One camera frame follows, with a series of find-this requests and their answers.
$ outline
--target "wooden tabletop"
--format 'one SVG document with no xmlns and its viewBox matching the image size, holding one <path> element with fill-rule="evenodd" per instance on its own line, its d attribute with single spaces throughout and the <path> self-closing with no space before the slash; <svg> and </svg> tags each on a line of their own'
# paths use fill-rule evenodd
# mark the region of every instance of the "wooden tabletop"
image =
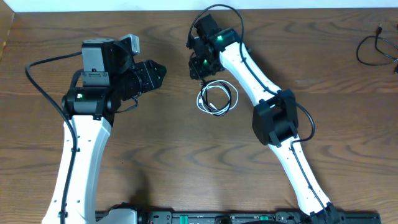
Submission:
<svg viewBox="0 0 398 224">
<path fill-rule="evenodd" d="M 314 117 L 317 133 L 303 150 L 332 203 L 346 211 L 379 212 L 383 223 L 397 223 L 398 76 L 395 65 L 360 64 L 355 50 L 379 23 L 382 36 L 398 43 L 398 9 L 241 13 L 254 61 L 282 89 L 292 89 Z M 63 148 L 63 121 L 26 79 L 24 67 L 80 51 L 85 39 L 128 33 L 140 38 L 136 61 L 152 59 L 167 74 L 160 89 L 139 98 L 136 110 L 116 115 L 101 164 L 97 210 L 121 202 L 175 210 L 298 209 L 280 162 L 252 131 L 252 104 L 233 76 L 223 72 L 215 78 L 239 88 L 236 109 L 217 118 L 196 107 L 200 85 L 189 77 L 192 51 L 185 43 L 197 14 L 16 14 L 0 64 L 0 223 L 41 222 Z M 240 32 L 232 11 L 212 14 L 221 27 Z M 372 42 L 361 54 L 386 60 Z M 75 57 L 36 66 L 32 74 L 60 103 L 82 66 Z M 302 113 L 299 121 L 304 137 L 310 125 Z"/>
</svg>

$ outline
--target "white cable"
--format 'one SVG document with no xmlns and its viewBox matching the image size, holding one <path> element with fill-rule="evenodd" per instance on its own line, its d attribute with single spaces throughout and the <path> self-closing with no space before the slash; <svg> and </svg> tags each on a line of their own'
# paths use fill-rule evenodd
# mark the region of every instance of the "white cable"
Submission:
<svg viewBox="0 0 398 224">
<path fill-rule="evenodd" d="M 236 92 L 236 101 L 235 101 L 235 104 L 234 104 L 233 106 L 231 106 L 230 109 L 228 109 L 228 107 L 229 107 L 230 104 L 232 103 L 232 100 L 231 100 L 231 97 L 230 97 L 229 94 L 228 94 L 228 90 L 227 90 L 224 86 L 220 85 L 221 82 L 227 83 L 228 85 L 232 86 L 232 88 L 234 88 L 234 90 L 235 90 L 235 92 Z M 238 93 L 238 90 L 235 88 L 235 86 L 233 86 L 232 84 L 230 84 L 230 82 L 228 82 L 228 81 L 226 81 L 226 80 L 216 80 L 216 81 L 212 81 L 212 82 L 210 82 L 210 83 L 204 84 L 204 85 L 206 85 L 206 86 L 205 86 L 204 88 L 201 89 L 201 91 L 199 92 L 198 97 L 197 97 L 197 106 L 198 106 L 199 110 L 201 110 L 201 111 L 203 111 L 203 112 L 205 112 L 205 113 L 213 114 L 213 115 L 216 115 L 216 116 L 217 116 L 217 115 L 225 114 L 228 110 L 233 109 L 233 108 L 236 106 L 236 104 L 238 103 L 238 100 L 239 100 L 239 93 Z M 216 108 L 216 106 L 214 106 L 212 103 L 208 102 L 208 105 L 209 105 L 209 106 L 211 106 L 214 110 L 217 110 L 217 111 L 215 111 L 215 112 L 211 112 L 207 107 L 205 107 L 205 106 L 203 105 L 203 100 L 202 100 L 202 98 L 201 98 L 201 96 L 204 95 L 205 92 L 206 92 L 207 90 L 210 90 L 210 89 L 212 89 L 212 88 L 220 88 L 220 89 L 222 89 L 222 90 L 225 92 L 225 94 L 227 95 L 228 99 L 229 99 L 229 103 L 228 103 L 224 108 L 222 108 L 222 109 L 218 109 L 218 108 Z"/>
</svg>

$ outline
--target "green indicator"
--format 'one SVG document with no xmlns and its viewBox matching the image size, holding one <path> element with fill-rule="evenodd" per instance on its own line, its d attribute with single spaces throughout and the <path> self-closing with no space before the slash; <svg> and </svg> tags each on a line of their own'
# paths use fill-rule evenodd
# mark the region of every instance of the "green indicator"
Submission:
<svg viewBox="0 0 398 224">
<path fill-rule="evenodd" d="M 188 215 L 180 216 L 180 224 L 188 224 Z"/>
</svg>

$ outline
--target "white wall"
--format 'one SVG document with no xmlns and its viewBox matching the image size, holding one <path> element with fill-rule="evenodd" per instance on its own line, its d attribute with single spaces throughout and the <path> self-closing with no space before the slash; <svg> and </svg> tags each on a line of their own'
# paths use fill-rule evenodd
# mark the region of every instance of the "white wall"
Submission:
<svg viewBox="0 0 398 224">
<path fill-rule="evenodd" d="M 4 0 L 14 12 L 200 10 L 223 3 L 237 9 L 398 7 L 398 0 Z"/>
</svg>

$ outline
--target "wood grain surface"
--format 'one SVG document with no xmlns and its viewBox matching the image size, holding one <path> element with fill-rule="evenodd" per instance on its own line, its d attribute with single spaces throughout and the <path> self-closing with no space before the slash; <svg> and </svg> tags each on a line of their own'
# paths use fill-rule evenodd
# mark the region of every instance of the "wood grain surface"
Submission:
<svg viewBox="0 0 398 224">
<path fill-rule="evenodd" d="M 338 208 L 379 212 L 398 223 L 398 76 L 395 65 L 357 62 L 361 39 L 398 43 L 398 9 L 241 11 L 246 45 L 264 73 L 290 88 L 312 114 L 317 133 L 303 144 L 321 187 Z M 197 11 L 18 13 L 0 64 L 0 223 L 40 223 L 55 187 L 62 119 L 28 82 L 29 62 L 81 50 L 85 39 L 133 33 L 136 61 L 167 67 L 160 89 L 118 114 L 101 164 L 97 210 L 120 202 L 175 210 L 268 211 L 298 208 L 276 156 L 251 129 L 252 105 L 233 82 L 238 107 L 216 118 L 195 104 L 199 83 L 188 74 L 187 32 Z M 222 27 L 240 32 L 231 11 L 214 11 Z M 361 55 L 378 56 L 372 43 Z M 61 102 L 81 57 L 32 68 L 35 80 Z M 301 136 L 310 125 L 299 114 Z"/>
</svg>

